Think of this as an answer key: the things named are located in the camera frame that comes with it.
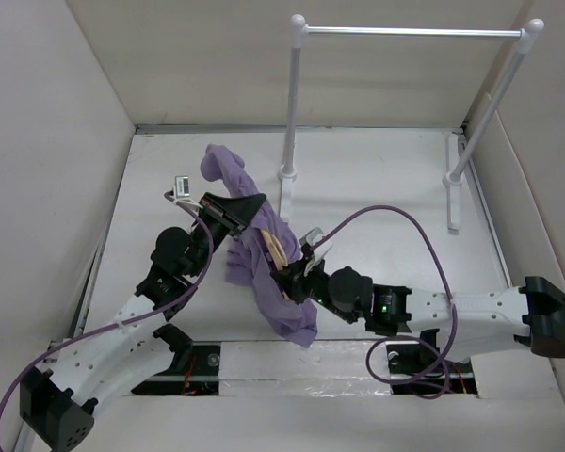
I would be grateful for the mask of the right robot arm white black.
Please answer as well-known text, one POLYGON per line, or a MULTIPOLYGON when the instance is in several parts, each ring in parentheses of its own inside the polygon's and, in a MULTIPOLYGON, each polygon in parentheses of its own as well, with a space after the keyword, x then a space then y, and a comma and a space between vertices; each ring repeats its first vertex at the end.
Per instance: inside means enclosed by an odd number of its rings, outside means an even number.
POLYGON ((448 361, 527 347, 565 359, 565 293, 543 277, 483 295, 455 295, 375 284, 349 266, 327 274, 303 261, 274 271, 274 282, 295 303, 312 300, 348 324, 377 336, 421 337, 416 359, 427 370, 448 361), (447 341, 453 344, 449 349, 447 341))

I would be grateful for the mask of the wooden clothes hanger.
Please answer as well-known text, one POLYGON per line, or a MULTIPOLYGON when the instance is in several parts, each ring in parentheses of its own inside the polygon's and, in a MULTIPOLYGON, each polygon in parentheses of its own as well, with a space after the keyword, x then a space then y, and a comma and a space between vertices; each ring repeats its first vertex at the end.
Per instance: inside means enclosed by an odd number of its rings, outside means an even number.
POLYGON ((266 244, 268 253, 277 271, 283 270, 288 266, 286 252, 278 238, 269 231, 261 230, 261 235, 266 244))

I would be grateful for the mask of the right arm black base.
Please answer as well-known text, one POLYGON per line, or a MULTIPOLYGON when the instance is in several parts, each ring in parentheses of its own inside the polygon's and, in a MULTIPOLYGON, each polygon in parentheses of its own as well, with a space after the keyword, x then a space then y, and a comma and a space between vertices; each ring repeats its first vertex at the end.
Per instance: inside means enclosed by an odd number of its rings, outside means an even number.
MULTIPOLYGON (((421 345, 418 341, 390 341, 385 343, 388 354, 388 370, 391 379, 407 379, 431 365, 436 356, 421 345)), ((466 363, 446 362, 449 372, 449 386, 447 393, 450 395, 478 394, 475 372, 470 361, 466 363)), ((445 372, 439 364, 429 372, 421 382, 405 385, 392 385, 393 396, 424 396, 431 397, 439 393, 443 386, 445 372)))

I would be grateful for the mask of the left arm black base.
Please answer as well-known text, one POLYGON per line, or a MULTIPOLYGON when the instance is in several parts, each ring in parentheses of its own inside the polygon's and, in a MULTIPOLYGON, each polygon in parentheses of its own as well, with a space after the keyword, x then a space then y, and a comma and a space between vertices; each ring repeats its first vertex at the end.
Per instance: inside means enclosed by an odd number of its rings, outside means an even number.
POLYGON ((135 396, 218 396, 221 342, 196 342, 177 327, 161 327, 155 337, 168 344, 168 368, 131 390, 135 396))

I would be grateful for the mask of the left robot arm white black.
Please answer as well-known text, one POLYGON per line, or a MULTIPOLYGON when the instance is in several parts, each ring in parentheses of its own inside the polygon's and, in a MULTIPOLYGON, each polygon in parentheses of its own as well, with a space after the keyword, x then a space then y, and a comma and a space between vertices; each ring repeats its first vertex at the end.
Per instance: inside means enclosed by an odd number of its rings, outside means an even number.
POLYGON ((193 341, 171 324, 198 289, 214 252, 243 233, 266 201, 204 194, 191 230, 169 227, 156 238, 151 267, 113 318, 113 328, 79 336, 54 365, 20 382, 20 415, 53 451, 72 451, 106 404, 147 378, 190 365, 193 341))

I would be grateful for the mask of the purple t shirt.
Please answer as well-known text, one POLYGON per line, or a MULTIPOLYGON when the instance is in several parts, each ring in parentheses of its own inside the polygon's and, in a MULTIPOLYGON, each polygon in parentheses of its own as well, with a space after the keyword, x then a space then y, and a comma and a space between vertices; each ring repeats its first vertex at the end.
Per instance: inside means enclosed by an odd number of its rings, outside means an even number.
MULTIPOLYGON (((222 145, 210 144, 200 164, 208 182, 220 180, 233 198, 260 192, 245 171, 244 160, 222 145)), ((301 258, 299 242, 290 227, 265 202, 250 226, 233 239, 227 250, 226 281, 253 290, 256 306, 272 330, 281 338, 301 347, 315 340, 317 309, 309 300, 296 304, 288 299, 270 277, 275 270, 261 230, 274 234, 281 242, 288 264, 301 258)))

